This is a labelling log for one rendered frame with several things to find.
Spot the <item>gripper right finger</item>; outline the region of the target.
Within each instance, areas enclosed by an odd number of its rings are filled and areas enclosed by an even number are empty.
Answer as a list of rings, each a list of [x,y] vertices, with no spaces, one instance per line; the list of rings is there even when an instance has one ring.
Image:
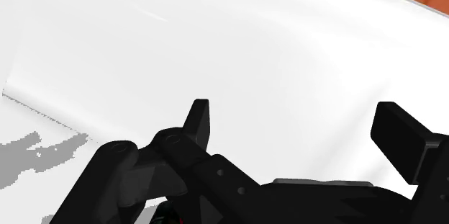
[[[371,139],[417,186],[402,224],[449,224],[449,135],[431,132],[395,102],[379,102]]]

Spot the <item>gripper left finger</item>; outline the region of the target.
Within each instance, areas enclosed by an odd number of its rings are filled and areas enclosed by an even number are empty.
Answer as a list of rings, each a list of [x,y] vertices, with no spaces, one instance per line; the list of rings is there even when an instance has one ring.
[[[209,101],[197,99],[183,127],[159,131],[144,148],[99,147],[50,224],[135,224],[148,200],[166,197],[179,224],[261,224],[260,185],[206,152]]]

